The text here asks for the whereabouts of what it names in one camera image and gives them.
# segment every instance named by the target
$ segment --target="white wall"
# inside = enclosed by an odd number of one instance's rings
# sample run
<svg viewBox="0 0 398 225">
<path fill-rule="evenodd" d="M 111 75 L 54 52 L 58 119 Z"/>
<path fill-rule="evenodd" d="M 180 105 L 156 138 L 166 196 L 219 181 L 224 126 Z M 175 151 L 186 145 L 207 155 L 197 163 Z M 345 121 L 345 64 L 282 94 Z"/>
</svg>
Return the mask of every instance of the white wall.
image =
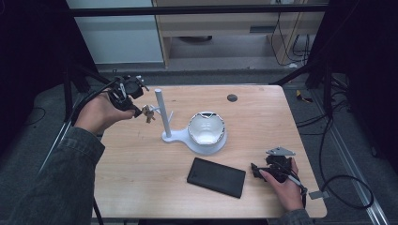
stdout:
<svg viewBox="0 0 398 225">
<path fill-rule="evenodd" d="M 150 0 L 67 0 L 70 8 L 152 7 Z M 96 64 L 162 63 L 154 16 L 76 17 Z"/>
</svg>

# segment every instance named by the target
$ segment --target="black horizontal pole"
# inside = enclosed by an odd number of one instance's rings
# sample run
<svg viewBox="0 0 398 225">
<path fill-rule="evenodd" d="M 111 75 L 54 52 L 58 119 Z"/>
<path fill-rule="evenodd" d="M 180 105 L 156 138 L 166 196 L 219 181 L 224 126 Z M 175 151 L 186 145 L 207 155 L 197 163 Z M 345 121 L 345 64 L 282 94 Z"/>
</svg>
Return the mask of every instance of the black horizontal pole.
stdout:
<svg viewBox="0 0 398 225">
<path fill-rule="evenodd" d="M 73 8 L 52 10 L 55 15 L 72 17 L 144 16 L 181 14 L 261 13 L 261 12 L 317 12 L 326 11 L 328 4 L 302 5 L 231 5 L 191 7 L 114 7 L 114 8 Z"/>
</svg>

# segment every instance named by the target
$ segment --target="bunch of keys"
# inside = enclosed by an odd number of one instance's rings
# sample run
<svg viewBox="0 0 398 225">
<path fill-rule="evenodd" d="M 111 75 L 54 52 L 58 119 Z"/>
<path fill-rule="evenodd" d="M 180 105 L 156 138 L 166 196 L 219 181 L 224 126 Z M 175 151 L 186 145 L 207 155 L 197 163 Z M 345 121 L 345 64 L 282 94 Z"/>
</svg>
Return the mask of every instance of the bunch of keys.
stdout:
<svg viewBox="0 0 398 225">
<path fill-rule="evenodd" d="M 145 105 L 142 109 L 143 115 L 146 116 L 146 122 L 150 124 L 151 120 L 156 120 L 155 117 L 153 117 L 154 112 L 150 110 L 149 106 Z"/>
</svg>

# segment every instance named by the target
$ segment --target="white pole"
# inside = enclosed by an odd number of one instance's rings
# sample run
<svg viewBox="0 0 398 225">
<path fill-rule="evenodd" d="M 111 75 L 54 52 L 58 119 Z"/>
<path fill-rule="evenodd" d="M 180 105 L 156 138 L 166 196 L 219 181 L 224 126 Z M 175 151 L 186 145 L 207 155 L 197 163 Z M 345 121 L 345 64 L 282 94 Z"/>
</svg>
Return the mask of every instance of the white pole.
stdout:
<svg viewBox="0 0 398 225">
<path fill-rule="evenodd" d="M 163 121 L 164 131 L 166 132 L 166 137 L 172 137 L 172 131 L 170 130 L 169 120 L 167 118 L 166 107 L 164 106 L 163 95 L 160 89 L 155 89 L 156 100 L 158 101 L 159 108 L 161 110 L 161 120 Z"/>
</svg>

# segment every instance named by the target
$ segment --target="sleeve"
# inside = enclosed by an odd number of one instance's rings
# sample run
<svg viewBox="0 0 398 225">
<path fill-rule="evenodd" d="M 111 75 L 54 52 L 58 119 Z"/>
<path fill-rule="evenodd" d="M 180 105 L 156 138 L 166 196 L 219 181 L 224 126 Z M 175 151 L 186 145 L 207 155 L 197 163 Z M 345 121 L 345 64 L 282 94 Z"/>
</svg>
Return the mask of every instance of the sleeve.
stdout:
<svg viewBox="0 0 398 225">
<path fill-rule="evenodd" d="M 305 209 L 298 209 L 284 214 L 278 219 L 280 225 L 313 225 Z"/>
<path fill-rule="evenodd" d="M 104 149 L 92 133 L 71 127 L 8 224 L 90 224 L 95 168 Z"/>
</svg>

